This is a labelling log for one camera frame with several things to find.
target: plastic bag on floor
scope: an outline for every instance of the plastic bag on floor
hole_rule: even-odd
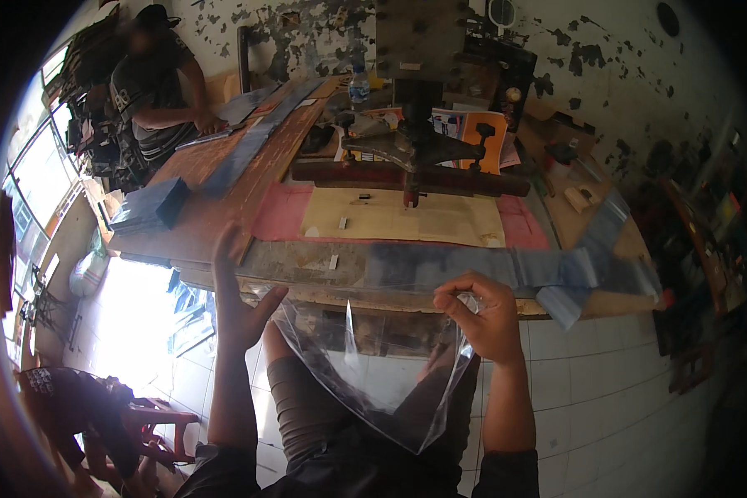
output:
[[[252,287],[261,298],[270,289]],[[364,422],[422,452],[445,431],[451,393],[473,355],[457,323],[431,312],[429,294],[388,291],[389,302],[426,303],[426,312],[370,309],[355,299],[360,289],[333,288],[332,305],[299,299],[317,290],[291,287],[272,316],[290,348]],[[393,301],[399,294],[404,300]],[[459,298],[478,312],[473,295]]]
[[[100,256],[98,252],[91,252],[78,261],[69,274],[69,290],[72,294],[78,297],[94,294],[108,267],[108,260],[105,254]]]
[[[216,333],[216,300],[213,292],[189,287],[182,282],[171,294],[174,316],[167,347],[169,354],[180,357]]]

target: brown cardboard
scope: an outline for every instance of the brown cardboard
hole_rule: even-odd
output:
[[[238,71],[232,69],[226,73],[205,78],[205,92],[208,96],[208,107],[218,109],[235,95],[240,95]]]
[[[524,137],[531,143],[531,148],[525,143]],[[578,157],[585,158],[595,146],[595,127],[538,99],[527,99],[518,128],[518,139],[539,164],[542,164],[545,154],[543,148],[548,144],[571,144]],[[539,146],[538,140],[544,142],[542,146]]]

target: plastic bottle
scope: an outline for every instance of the plastic bottle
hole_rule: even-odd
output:
[[[349,98],[352,104],[362,104],[368,100],[368,94],[371,91],[368,83],[368,73],[365,65],[354,65],[354,78],[349,83]]]

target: black knob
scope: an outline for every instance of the black knob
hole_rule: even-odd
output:
[[[496,129],[487,123],[479,123],[476,125],[476,133],[480,134],[483,139],[486,139],[496,134]]]
[[[335,121],[340,127],[343,128],[343,136],[348,137],[349,127],[354,124],[354,114],[348,114],[348,112],[344,112],[343,114],[339,114]]]

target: red plastic chair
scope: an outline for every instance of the red plastic chair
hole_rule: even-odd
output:
[[[192,422],[199,422],[199,415],[191,412],[173,410],[168,402],[158,398],[136,398],[126,410],[122,412],[122,422],[129,434],[139,434],[135,441],[139,452],[153,458],[169,469],[175,463],[194,463],[194,457],[186,454],[183,438],[186,427]],[[160,436],[153,433],[158,424],[174,424],[174,449],[163,444]],[[147,445],[155,443],[158,448]]]

